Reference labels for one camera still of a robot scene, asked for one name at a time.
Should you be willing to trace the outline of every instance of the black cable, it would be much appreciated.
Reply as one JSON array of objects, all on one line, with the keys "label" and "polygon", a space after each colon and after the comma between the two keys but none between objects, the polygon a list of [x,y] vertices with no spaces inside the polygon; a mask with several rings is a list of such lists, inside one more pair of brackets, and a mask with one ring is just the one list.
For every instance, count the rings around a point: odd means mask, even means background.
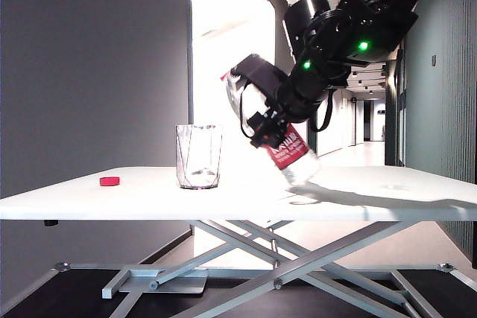
[{"label": "black cable", "polygon": [[242,96],[245,92],[245,89],[247,88],[247,86],[250,85],[250,81],[248,80],[245,85],[244,85],[244,89],[242,90],[242,92],[240,92],[240,101],[239,101],[239,105],[238,105],[238,112],[239,112],[239,117],[240,117],[240,130],[241,132],[244,134],[244,136],[246,136],[247,138],[252,138],[252,136],[249,136],[246,132],[245,132],[245,129],[244,129],[244,113],[242,111]]},{"label": "black cable", "polygon": [[316,112],[314,112],[312,116],[310,116],[310,129],[313,132],[321,132],[329,126],[329,122],[331,121],[331,114],[333,114],[333,93],[335,93],[335,91],[336,89],[328,90],[328,103],[326,105],[325,119],[323,120],[323,123],[320,128],[317,128],[316,126]]}]

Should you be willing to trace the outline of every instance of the plastic bottle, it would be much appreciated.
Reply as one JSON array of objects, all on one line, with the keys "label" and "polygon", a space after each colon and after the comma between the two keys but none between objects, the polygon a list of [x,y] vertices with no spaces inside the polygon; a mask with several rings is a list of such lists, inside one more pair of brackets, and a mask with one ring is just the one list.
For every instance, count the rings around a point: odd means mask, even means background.
[{"label": "plastic bottle", "polygon": [[269,156],[291,185],[299,185],[320,169],[315,152],[289,124],[285,141],[277,148],[266,146]]},{"label": "plastic bottle", "polygon": [[[240,76],[234,76],[230,72],[225,74],[222,80],[226,80],[230,105],[237,117],[240,117],[239,103],[246,87],[246,80]],[[245,118],[249,118],[257,110],[261,110],[261,112],[266,110],[265,98],[254,85],[250,84],[243,95],[242,113]],[[246,124],[244,127],[245,130],[251,131]],[[285,141],[277,149],[269,146],[263,147],[291,185],[305,182],[320,169],[315,152],[309,148],[291,124],[288,124]]]}]

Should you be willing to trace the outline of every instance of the wall panel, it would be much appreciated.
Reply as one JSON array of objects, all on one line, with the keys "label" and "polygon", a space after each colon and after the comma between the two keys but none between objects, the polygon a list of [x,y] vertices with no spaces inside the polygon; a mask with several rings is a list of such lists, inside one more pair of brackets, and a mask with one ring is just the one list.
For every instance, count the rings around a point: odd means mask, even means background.
[{"label": "wall panel", "polygon": [[[420,0],[405,54],[406,166],[468,182],[476,179],[476,4]],[[472,224],[443,226],[471,255]]]}]

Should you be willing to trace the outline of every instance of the clear plastic cup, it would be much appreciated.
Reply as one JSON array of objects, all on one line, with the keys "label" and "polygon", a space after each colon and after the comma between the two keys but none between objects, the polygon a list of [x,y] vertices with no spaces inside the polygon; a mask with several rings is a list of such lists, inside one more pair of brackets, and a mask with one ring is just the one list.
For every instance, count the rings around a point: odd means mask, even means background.
[{"label": "clear plastic cup", "polygon": [[181,188],[215,188],[220,179],[222,129],[214,124],[176,126],[176,170]]}]

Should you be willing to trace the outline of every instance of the metal crossbar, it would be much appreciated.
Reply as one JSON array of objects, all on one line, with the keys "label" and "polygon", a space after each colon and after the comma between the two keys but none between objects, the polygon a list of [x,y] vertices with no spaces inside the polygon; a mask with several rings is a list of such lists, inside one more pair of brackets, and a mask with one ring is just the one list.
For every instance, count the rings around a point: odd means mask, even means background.
[{"label": "metal crossbar", "polygon": [[[229,222],[261,238],[276,240],[278,247],[281,247],[296,256],[302,256],[306,253],[310,253],[309,249],[306,249],[305,247],[302,247],[293,241],[283,238],[274,232],[270,232],[250,221],[231,220]],[[375,281],[368,279],[359,273],[348,270],[339,264],[331,263],[323,266],[322,268],[397,305],[404,305],[407,302],[402,294],[399,294],[396,291],[383,286],[382,284],[376,283]]]},{"label": "metal crossbar", "polygon": [[334,260],[344,257],[351,252],[361,249],[375,241],[392,235],[395,232],[401,231],[414,223],[395,223],[395,222],[378,222],[370,224],[352,234],[344,236],[320,249],[308,252],[297,259],[290,261],[285,256],[282,256],[273,250],[267,249],[254,241],[237,234],[233,230],[229,230],[213,221],[191,221],[192,225],[200,227],[206,232],[212,233],[214,236],[225,240],[245,251],[264,259],[267,262],[273,263],[275,259],[283,260],[275,270],[260,275],[251,279],[237,287],[229,289],[227,292],[214,296],[211,299],[203,301],[198,305],[187,309],[174,318],[211,318],[228,311],[229,309],[240,305],[252,298],[255,298],[265,292],[273,290],[277,287],[277,282],[285,284],[293,279],[306,276],[306,280],[310,280],[315,284],[319,284],[322,288],[334,289],[334,294],[341,297],[346,297],[350,303],[354,303],[360,308],[369,311],[378,317],[392,317],[404,318],[407,317],[391,308],[381,305],[378,302],[363,297],[359,293],[349,292],[343,287],[340,287],[336,282],[326,282],[320,280],[313,273],[314,276],[308,275],[311,271],[322,267]]}]

